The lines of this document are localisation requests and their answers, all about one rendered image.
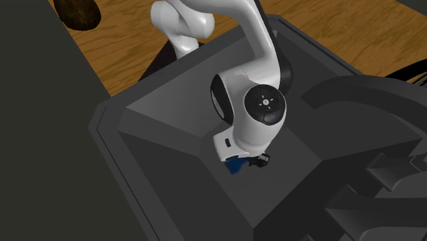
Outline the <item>blue small object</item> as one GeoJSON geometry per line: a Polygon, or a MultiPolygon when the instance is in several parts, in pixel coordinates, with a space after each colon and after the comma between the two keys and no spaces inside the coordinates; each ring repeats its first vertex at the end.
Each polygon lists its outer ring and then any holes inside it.
{"type": "Polygon", "coordinates": [[[247,163],[248,163],[248,160],[246,158],[233,158],[233,159],[226,160],[224,162],[224,165],[232,175],[235,175],[239,173],[242,167],[247,163]]]}

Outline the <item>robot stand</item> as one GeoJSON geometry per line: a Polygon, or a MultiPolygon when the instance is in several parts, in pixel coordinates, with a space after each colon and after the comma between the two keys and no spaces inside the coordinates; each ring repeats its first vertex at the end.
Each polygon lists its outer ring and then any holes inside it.
{"type": "Polygon", "coordinates": [[[190,70],[197,65],[194,56],[178,59],[171,41],[167,40],[154,60],[142,74],[139,81],[149,77],[152,74],[155,76],[165,75],[167,77],[176,77],[185,71],[190,70]]]}

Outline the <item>dark brown round object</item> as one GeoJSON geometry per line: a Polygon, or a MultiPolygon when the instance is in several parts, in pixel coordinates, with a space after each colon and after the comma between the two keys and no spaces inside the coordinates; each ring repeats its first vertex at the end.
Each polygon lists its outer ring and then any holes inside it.
{"type": "Polygon", "coordinates": [[[53,6],[70,29],[88,31],[101,22],[101,11],[95,0],[53,0],[53,6]]]}

